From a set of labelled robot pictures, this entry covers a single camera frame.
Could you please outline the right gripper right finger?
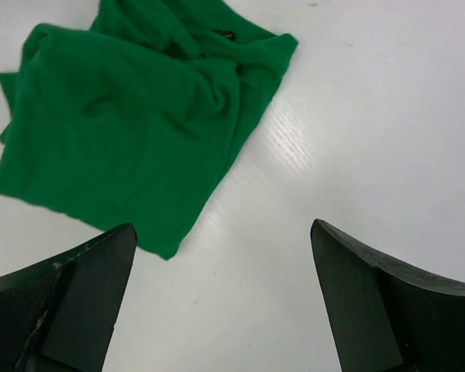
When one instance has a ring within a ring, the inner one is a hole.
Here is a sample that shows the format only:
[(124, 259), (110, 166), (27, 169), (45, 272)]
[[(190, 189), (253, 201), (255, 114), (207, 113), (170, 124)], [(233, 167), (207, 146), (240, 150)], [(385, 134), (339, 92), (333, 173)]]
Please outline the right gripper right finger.
[(316, 219), (315, 268), (343, 371), (465, 371), (465, 283)]

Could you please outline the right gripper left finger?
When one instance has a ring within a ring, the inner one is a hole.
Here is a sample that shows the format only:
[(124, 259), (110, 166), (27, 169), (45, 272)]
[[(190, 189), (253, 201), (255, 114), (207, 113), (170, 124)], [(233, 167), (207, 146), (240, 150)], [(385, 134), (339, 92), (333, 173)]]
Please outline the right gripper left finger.
[(125, 223), (0, 277), (0, 371), (100, 371), (136, 252)]

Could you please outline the green t shirt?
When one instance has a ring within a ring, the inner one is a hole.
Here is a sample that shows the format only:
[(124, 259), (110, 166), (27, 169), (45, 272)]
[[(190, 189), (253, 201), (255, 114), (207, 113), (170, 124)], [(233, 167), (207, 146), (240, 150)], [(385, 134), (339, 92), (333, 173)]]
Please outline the green t shirt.
[(89, 29), (41, 23), (16, 72), (0, 195), (168, 260), (276, 94), (298, 45), (221, 1), (102, 1)]

